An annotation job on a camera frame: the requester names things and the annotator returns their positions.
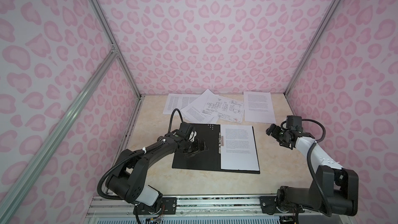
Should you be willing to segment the red black folder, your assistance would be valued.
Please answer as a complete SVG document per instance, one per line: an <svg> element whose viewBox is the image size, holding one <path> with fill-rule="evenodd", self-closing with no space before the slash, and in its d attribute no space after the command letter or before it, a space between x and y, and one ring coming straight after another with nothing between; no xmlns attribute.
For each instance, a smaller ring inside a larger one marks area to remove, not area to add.
<svg viewBox="0 0 398 224"><path fill-rule="evenodd" d="M197 137L203 140L207 150L187 157L180 153L174 153L172 168L182 170L214 171L260 174L260 170L224 170L221 168L221 125L194 123Z"/></svg>

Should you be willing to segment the technical drawing sheet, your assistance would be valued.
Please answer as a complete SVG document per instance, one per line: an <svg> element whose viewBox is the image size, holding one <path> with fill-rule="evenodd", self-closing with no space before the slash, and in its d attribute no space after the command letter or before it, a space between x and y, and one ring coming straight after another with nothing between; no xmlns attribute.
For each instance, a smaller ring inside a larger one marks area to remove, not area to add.
<svg viewBox="0 0 398 224"><path fill-rule="evenodd" d="M210 95L202 109L202 114L229 122L242 123L244 103L227 97Z"/></svg>

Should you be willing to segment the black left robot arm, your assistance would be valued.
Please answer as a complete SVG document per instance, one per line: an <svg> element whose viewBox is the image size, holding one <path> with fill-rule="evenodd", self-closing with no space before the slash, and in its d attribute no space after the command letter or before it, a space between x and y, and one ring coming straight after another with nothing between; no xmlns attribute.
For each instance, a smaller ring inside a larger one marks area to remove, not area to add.
<svg viewBox="0 0 398 224"><path fill-rule="evenodd" d="M182 122L179 129L169 130L148 147L136 151L124 150L116 164L99 180L97 194L108 200L144 204L157 211L163 195L153 187L145 185L150 167L173 153L180 153L189 158L207 149L205 141L197 137L195 127Z"/></svg>

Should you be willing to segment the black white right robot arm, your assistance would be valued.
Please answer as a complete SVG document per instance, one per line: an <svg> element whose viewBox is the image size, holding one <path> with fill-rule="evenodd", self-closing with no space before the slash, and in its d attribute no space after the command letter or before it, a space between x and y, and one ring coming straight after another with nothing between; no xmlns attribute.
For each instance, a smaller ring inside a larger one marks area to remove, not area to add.
<svg viewBox="0 0 398 224"><path fill-rule="evenodd" d="M355 216L358 212L359 176L345 169L321 147L326 129L318 121L309 119L322 130L319 139L302 126L300 116L287 116L281 125L272 124L267 129L281 147L297 149L305 158L312 178L309 188L281 186L275 197L261 197L262 212L268 215L292 213L298 218L304 210L315 211L327 217L333 214Z"/></svg>

